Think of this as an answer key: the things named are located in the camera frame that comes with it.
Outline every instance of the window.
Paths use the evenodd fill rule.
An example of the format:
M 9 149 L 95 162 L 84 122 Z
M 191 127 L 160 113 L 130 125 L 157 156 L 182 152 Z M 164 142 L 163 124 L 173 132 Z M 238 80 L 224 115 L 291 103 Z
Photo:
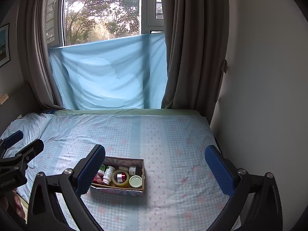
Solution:
M 49 47 L 164 31 L 161 0 L 48 0 Z

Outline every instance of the white wall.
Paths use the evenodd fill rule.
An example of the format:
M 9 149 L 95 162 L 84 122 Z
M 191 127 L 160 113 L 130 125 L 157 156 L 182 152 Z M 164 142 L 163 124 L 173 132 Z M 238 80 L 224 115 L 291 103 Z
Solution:
M 10 23 L 9 49 L 11 60 L 0 68 L 0 94 L 12 93 L 23 84 L 23 74 L 17 52 L 16 23 L 19 0 L 16 0 L 5 16 L 2 25 Z
M 308 204 L 308 22 L 293 0 L 230 0 L 228 72 L 212 120 L 225 157 L 273 172 L 284 230 Z

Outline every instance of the gray curtain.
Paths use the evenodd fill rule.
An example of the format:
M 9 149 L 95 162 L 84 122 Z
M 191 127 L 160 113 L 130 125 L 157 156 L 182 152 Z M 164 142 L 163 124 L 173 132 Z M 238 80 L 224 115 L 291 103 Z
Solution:
M 45 41 L 47 0 L 20 0 L 17 43 L 20 65 L 43 108 L 63 109 L 55 84 Z
M 162 108 L 212 120 L 226 72 L 229 0 L 162 0 L 168 81 Z

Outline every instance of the framed picture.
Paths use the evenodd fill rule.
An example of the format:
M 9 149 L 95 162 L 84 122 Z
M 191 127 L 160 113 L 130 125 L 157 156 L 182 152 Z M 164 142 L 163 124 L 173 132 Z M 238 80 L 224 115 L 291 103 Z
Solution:
M 0 27 L 0 67 L 11 60 L 9 51 L 9 25 Z

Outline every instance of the metal bolt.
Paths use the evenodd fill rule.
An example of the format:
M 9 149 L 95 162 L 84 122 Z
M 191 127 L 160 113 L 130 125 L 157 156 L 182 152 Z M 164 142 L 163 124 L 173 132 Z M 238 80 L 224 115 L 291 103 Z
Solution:
M 36 177 L 38 177 L 38 178 L 40 178 L 40 177 L 42 177 L 43 176 L 43 172 L 38 172 L 37 174 L 36 174 Z
M 244 174 L 246 174 L 246 170 L 243 169 L 243 168 L 240 168 L 240 169 L 238 170 L 238 173 L 239 173 L 240 175 L 244 175 Z
M 272 178 L 274 177 L 274 175 L 273 175 L 272 173 L 270 173 L 270 172 L 268 172 L 268 173 L 266 174 L 266 176 L 267 176 L 268 178 L 270 178 L 270 179 L 272 179 Z
M 67 168 L 64 170 L 64 174 L 69 175 L 73 172 L 73 170 L 71 168 Z

